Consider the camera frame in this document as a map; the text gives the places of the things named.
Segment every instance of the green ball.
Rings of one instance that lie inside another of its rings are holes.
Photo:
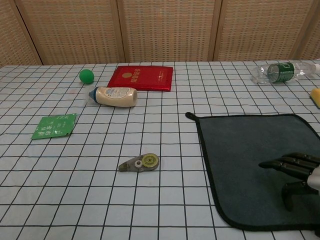
[[[92,84],[94,82],[95,75],[89,69],[83,69],[80,71],[79,78],[84,84]]]

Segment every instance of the bottle label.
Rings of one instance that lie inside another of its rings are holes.
[[[295,67],[291,62],[271,64],[267,77],[272,83],[286,82],[293,78]]]
[[[112,99],[120,99],[125,97],[130,91],[129,87],[111,87],[105,90],[105,95]]]

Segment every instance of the gold emblem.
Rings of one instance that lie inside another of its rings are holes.
[[[125,72],[124,74],[122,74],[122,77],[125,79],[130,78],[131,76],[132,76],[131,72]]]

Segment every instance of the beige bottle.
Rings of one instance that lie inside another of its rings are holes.
[[[137,90],[131,87],[96,87],[89,97],[98,104],[114,107],[133,107],[137,104]]]

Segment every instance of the yellow object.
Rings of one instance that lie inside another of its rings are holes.
[[[320,109],[320,88],[312,89],[310,98],[313,100],[315,105]]]
[[[141,161],[142,161],[142,165],[145,166],[146,168],[153,168],[158,164],[159,158],[154,153],[148,153],[142,157]]]

